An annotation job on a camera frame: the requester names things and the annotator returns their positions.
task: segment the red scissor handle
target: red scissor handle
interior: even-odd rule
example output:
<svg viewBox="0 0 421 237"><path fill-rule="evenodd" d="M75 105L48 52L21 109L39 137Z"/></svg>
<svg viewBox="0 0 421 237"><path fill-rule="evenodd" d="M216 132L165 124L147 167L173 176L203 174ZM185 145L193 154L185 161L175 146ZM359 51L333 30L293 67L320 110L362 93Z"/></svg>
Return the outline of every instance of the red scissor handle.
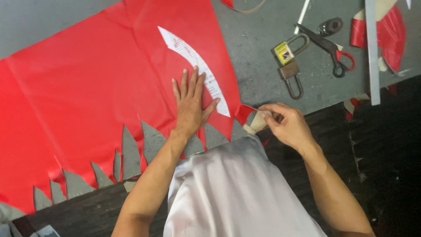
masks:
<svg viewBox="0 0 421 237"><path fill-rule="evenodd" d="M352 71L355 69L355 59L350 53L342 52L339 50L336 50L335 53L336 53L336 60L338 60L338 62L341 60L341 56L346 56L352 61L352 66L346 68L348 71Z"/></svg>

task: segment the yellow label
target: yellow label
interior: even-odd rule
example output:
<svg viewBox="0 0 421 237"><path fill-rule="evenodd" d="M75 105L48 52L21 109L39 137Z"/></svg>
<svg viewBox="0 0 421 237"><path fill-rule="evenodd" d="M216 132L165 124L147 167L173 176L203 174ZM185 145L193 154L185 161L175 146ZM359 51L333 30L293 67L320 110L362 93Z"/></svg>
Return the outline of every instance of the yellow label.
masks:
<svg viewBox="0 0 421 237"><path fill-rule="evenodd" d="M282 42L280 45L276 46L274 50L282 65L286 65L287 63L294 60L294 55L287 42Z"/></svg>

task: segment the metal ruler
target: metal ruler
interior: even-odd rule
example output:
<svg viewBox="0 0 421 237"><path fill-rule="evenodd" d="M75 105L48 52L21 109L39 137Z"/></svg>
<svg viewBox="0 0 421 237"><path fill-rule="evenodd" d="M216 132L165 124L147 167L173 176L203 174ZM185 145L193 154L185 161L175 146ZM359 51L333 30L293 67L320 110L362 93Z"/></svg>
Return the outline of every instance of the metal ruler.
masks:
<svg viewBox="0 0 421 237"><path fill-rule="evenodd" d="M376 0L365 0L365 22L367 25L368 65L370 69L371 105L380 104L378 76L378 46L376 27Z"/></svg>

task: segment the white paper pattern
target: white paper pattern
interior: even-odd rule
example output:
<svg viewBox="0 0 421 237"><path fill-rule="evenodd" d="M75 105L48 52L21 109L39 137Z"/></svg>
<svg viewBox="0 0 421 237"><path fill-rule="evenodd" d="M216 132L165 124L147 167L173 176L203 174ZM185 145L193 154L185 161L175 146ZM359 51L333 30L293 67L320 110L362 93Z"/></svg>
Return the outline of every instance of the white paper pattern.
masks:
<svg viewBox="0 0 421 237"><path fill-rule="evenodd" d="M212 99L220 98L221 101L216 107L218 113L225 115L227 117L231 117L228 110L228 105L222 94L221 89L219 88L218 82L216 81L215 76L213 75L212 71L209 69L206 62L200 57L200 55L184 40L180 39L175 34L167 31L166 29L159 27L159 31L161 32L162 37L164 38L165 44L167 44L168 48L174 50L175 52L179 53L183 56L192 66L197 65L199 67L199 75L202 72L206 73L205 78L205 86L208 89L210 96Z"/></svg>

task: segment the person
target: person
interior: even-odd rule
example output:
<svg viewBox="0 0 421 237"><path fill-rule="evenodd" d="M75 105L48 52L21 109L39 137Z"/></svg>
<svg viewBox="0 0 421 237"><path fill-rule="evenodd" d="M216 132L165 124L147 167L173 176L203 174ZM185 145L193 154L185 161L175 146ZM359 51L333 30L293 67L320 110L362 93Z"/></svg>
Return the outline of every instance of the person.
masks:
<svg viewBox="0 0 421 237"><path fill-rule="evenodd" d="M256 136L196 154L176 167L188 140L219 102L215 99L202 110L205 74L197 73L195 66L188 82L184 69L180 88L173 79L176 126L125 200L112 236L148 236L167 192L164 236L326 236L268 161ZM273 134L303 157L326 222L342 236L374 236L358 201L313 139L303 114L283 103L259 110L272 112L273 117L263 117Z"/></svg>

